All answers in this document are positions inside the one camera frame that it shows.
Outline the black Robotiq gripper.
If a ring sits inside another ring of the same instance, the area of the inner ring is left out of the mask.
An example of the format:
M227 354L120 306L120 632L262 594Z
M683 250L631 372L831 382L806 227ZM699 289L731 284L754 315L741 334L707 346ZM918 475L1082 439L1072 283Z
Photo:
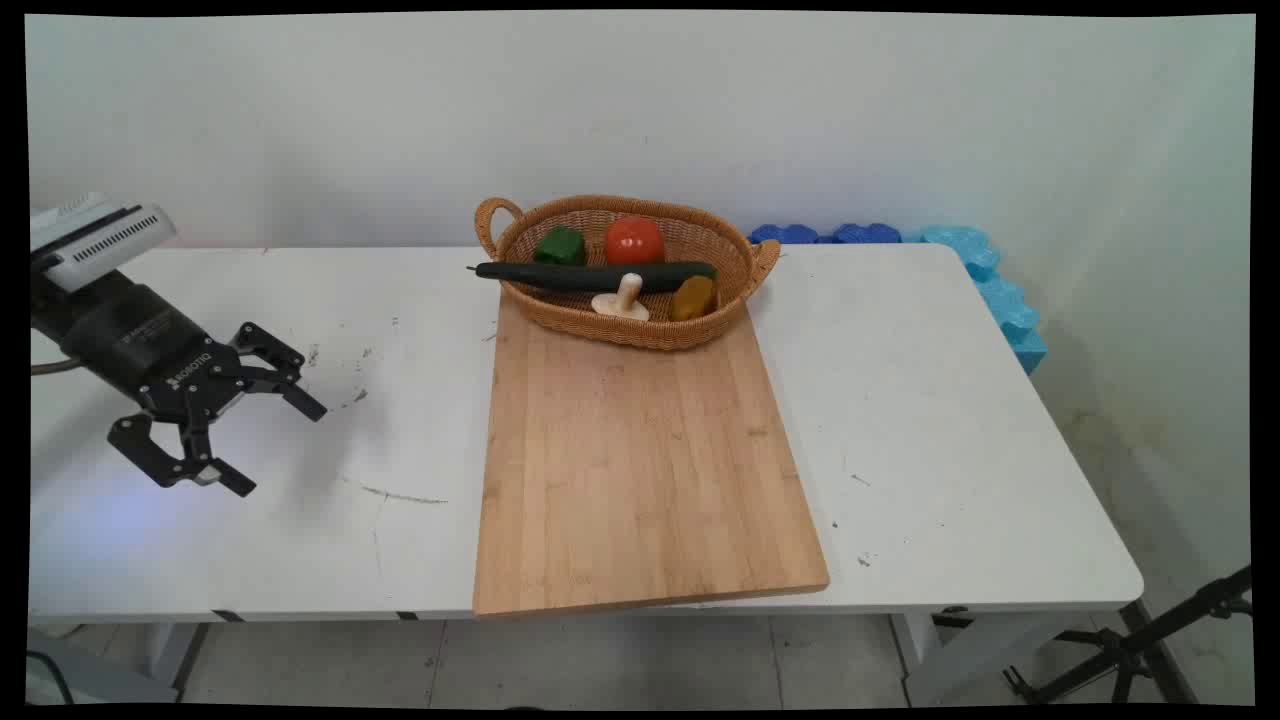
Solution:
M143 413L111 425L108 442L163 488L187 480L220 484L239 497L256 489L215 455L209 437L211 424L242 395L280 395L311 421L328 413L300 387L305 356L289 345L253 323L243 324L230 346L219 343L120 272L60 292L60 350L141 407ZM246 365L236 354L266 365ZM179 457L154 441L155 421L178 428Z

